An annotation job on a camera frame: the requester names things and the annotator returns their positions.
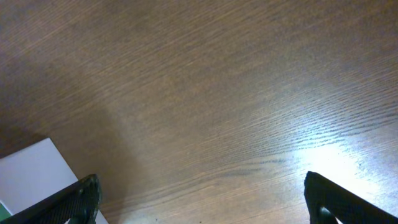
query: brown wooden tabletop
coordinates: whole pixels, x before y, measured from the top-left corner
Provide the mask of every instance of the brown wooden tabletop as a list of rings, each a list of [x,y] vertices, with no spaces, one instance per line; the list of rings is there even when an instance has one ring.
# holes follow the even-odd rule
[[[109,223],[398,215],[398,1],[2,0],[0,155],[50,137]]]

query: wooden surface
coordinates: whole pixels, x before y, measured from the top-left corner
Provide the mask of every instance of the wooden surface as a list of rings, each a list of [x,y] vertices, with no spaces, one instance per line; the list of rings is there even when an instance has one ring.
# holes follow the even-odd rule
[[[398,215],[398,1],[0,10],[1,155],[52,138],[110,223],[308,223],[308,170]]]

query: green object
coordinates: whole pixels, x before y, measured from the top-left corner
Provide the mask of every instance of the green object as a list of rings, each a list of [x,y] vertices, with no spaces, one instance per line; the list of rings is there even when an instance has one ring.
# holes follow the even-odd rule
[[[10,217],[11,214],[7,211],[4,205],[0,202],[0,222]]]

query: wooden table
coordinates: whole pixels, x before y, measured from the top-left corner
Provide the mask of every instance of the wooden table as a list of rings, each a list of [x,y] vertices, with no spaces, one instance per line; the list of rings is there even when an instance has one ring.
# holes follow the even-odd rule
[[[398,215],[398,1],[0,2],[1,156],[52,138],[110,223]]]

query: wood grain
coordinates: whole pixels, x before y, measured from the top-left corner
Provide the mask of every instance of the wood grain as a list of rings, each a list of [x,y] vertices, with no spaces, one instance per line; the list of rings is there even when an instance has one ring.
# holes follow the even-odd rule
[[[0,9],[2,139],[52,138],[110,223],[308,223],[308,170],[398,215],[397,1]]]

